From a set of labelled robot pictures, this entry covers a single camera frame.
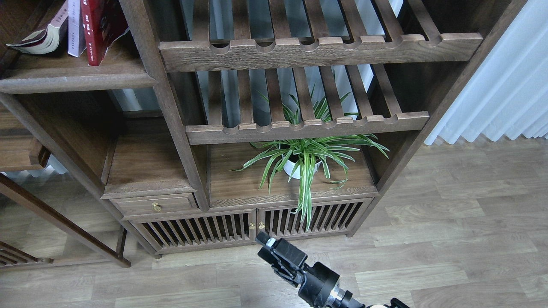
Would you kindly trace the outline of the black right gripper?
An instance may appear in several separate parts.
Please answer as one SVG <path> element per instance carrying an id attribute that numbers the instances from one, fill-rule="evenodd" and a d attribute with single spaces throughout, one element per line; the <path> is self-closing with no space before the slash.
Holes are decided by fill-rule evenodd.
<path id="1" fill-rule="evenodd" d="M 299 286 L 299 297 L 311 307 L 339 306 L 340 275 L 321 262 L 316 262 L 312 267 L 305 264 L 307 254 L 285 239 L 277 240 L 265 232 L 259 232 L 256 242 L 262 245 L 258 256 L 271 265 L 276 275 L 294 287 Z"/>

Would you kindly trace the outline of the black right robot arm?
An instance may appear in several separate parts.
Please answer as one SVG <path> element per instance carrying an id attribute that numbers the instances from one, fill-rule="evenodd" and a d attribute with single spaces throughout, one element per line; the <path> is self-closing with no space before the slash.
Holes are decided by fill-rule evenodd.
<path id="1" fill-rule="evenodd" d="M 298 295 L 313 308 L 365 308 L 353 294 L 339 286 L 340 275 L 321 262 L 312 267 L 305 263 L 307 254 L 287 240 L 274 239 L 266 232 L 255 238 L 262 244 L 258 256 L 268 262 L 274 273 L 294 287 Z"/>

